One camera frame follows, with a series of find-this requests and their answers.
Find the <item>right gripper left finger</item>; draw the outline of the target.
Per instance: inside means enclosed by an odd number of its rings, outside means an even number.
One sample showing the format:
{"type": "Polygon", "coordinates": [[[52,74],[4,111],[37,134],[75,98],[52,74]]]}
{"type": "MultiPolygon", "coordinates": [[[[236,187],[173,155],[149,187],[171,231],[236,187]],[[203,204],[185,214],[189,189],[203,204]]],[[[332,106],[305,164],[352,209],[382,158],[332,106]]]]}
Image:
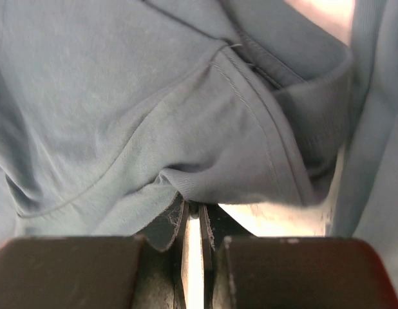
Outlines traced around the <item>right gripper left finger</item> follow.
{"type": "Polygon", "coordinates": [[[0,248],[0,308],[185,308],[186,202],[133,236],[24,237],[0,248]]]}

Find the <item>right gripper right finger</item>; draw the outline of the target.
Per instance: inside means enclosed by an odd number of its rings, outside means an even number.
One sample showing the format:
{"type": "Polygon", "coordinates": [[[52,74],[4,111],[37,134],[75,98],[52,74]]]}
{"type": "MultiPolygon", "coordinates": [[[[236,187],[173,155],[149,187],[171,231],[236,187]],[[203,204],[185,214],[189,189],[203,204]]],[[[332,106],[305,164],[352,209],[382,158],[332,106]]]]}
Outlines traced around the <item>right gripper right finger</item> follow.
{"type": "Polygon", "coordinates": [[[375,250],[344,238],[259,238],[198,208],[206,308],[398,308],[375,250]]]}

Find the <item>dark blue-grey t-shirt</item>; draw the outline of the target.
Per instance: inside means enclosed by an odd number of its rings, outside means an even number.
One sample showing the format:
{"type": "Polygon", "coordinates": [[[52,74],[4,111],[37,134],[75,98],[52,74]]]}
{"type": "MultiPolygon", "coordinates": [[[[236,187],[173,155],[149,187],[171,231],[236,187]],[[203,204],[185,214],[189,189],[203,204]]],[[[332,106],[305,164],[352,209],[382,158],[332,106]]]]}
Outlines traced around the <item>dark blue-grey t-shirt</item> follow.
{"type": "Polygon", "coordinates": [[[351,47],[283,1],[0,1],[0,244],[315,205],[343,144],[332,232],[398,272],[398,1],[351,47]]]}

